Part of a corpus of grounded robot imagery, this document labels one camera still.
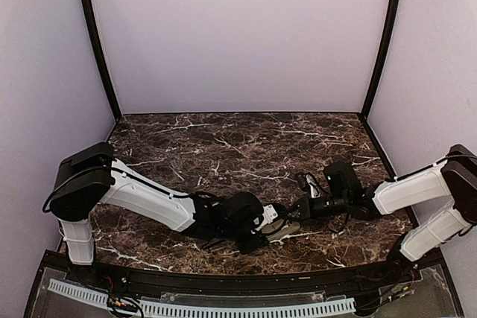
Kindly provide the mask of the grey remote control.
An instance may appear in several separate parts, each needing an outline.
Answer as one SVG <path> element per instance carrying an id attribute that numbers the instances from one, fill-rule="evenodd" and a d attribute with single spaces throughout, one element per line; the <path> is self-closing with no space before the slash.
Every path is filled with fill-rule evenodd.
<path id="1" fill-rule="evenodd" d="M 300 229 L 300 224 L 296 221 L 279 219 L 268 224 L 261 229 L 261 233 L 269 240 L 275 241 L 286 235 L 292 235 Z"/>

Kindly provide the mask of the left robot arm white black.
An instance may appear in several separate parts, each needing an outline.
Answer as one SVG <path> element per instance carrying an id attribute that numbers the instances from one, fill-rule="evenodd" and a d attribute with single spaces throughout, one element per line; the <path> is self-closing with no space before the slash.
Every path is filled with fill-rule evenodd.
<path id="1" fill-rule="evenodd" d="M 242 253 L 265 245 L 262 230 L 278 218 L 272 205 L 262 205 L 251 193 L 223 198 L 166 188 L 115 158 L 112 145 L 99 142 L 60 163 L 54 189 L 42 207 L 59 220 L 69 259 L 89 285 L 105 279 L 104 267 L 95 261 L 89 220 L 99 203 L 130 210 L 186 237 L 235 241 Z"/>

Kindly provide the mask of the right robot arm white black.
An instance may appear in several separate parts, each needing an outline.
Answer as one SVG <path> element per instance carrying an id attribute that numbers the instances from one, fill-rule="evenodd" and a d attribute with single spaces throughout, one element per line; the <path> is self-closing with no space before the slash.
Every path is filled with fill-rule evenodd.
<path id="1" fill-rule="evenodd" d="M 289 212 L 301 220 L 347 214 L 357 220 L 376 220 L 385 215 L 433 199 L 446 197 L 436 213 L 394 244 L 390 260 L 380 268 L 381 278 L 397 283 L 409 271 L 409 262 L 476 227 L 476 155 L 456 144 L 443 158 L 412 173 L 364 188 L 353 166 L 335 162 L 323 170 L 328 188 L 322 189 L 311 173 L 298 173 L 304 195 Z"/>

